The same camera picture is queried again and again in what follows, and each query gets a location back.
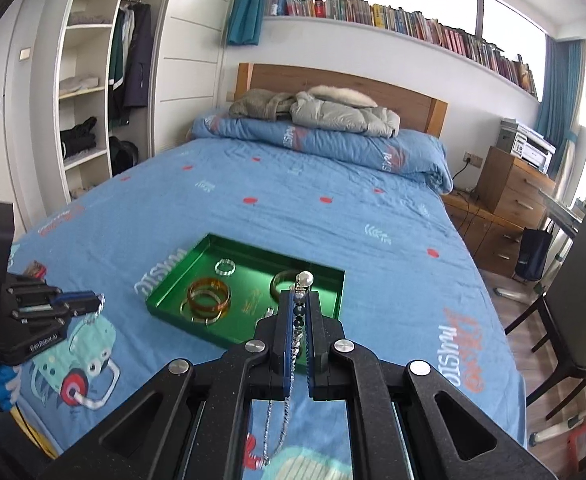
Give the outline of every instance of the printer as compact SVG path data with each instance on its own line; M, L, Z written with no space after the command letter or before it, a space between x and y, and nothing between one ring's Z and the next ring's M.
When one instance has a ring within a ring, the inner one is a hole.
M525 160L541 173L546 174L555 147L537 132L515 119L503 119L496 148Z

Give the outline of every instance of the chair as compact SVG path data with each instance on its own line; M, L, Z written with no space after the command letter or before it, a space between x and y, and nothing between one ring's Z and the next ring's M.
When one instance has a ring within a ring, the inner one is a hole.
M567 377L582 379L568 397L548 413L546 420L549 420L586 386L586 216L548 291L506 327L505 333L510 333L535 310L542 318L546 335L535 344L532 351L538 351L550 340L557 357L557 367L526 398L526 405L531 405Z

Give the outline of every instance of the bed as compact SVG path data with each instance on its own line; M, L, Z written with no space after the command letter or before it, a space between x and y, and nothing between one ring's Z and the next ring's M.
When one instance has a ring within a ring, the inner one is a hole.
M285 149L270 134L260 137L259 124L257 134L244 135L246 125L211 112L196 121L196 139L107 181L14 244L11 271L38 260L49 283L106 298L97 319L75 320L67 341L23 367L18 405L56 452L170 360L199 363L222 354L145 307L154 286L207 233L345 270L340 319L349 338L384 360L430 362L525 442L523 380L480 274L444 211L441 187L429 176L434 171L446 181L448 174L436 139L446 104L357 76L258 64L239 66L236 96L249 88L299 91L319 83L358 89L396 111L403 128L416 130L410 135L439 150L438 169L422 168L417 156L414 171L404 175L349 153L319 156L324 144L315 132ZM333 133L341 135L354 134ZM75 392L86 402L78 403ZM255 402L253 412L245 478L351 476L343 403L313 403L305 381L296 381L286 446L263 470L256 458L264 403ZM279 420L275 411L272 428ZM278 431L271 434L274 446Z

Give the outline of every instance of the chair leg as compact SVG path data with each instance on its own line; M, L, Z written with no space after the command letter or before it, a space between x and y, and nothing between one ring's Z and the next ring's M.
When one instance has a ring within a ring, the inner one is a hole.
M560 381L564 380L567 376L566 369L562 366L561 363L559 363L557 368L553 370L553 373L548 377L548 379L540 384L535 389L535 391L526 398L526 405L530 406L533 404L537 399L543 396L548 390L550 390Z
M543 338L541 338L535 346L531 349L533 353L537 352L544 344L548 341L548 334L544 334Z
M575 386L575 389L562 402L560 402L548 413L546 420L551 420L555 415L557 415L557 413L559 413L564 408L564 406L567 406L569 402L577 397L577 394L580 393L580 391L582 391L585 387L586 379L583 379L582 382Z
M522 314L518 316L518 319L516 319L510 325L508 325L508 327L506 327L506 329L504 330L504 333L508 335L510 332L513 331L513 329L517 328L517 326L520 323L522 323L522 321L524 321L528 316L533 314L535 310L537 310L537 301L534 301L531 306L529 306Z

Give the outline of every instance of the cartoon eye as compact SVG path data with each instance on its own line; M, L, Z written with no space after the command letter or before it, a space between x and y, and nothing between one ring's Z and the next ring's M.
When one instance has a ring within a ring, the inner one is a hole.
M99 359L91 359L89 364L86 367L86 373L91 377L96 377L100 374L100 360Z

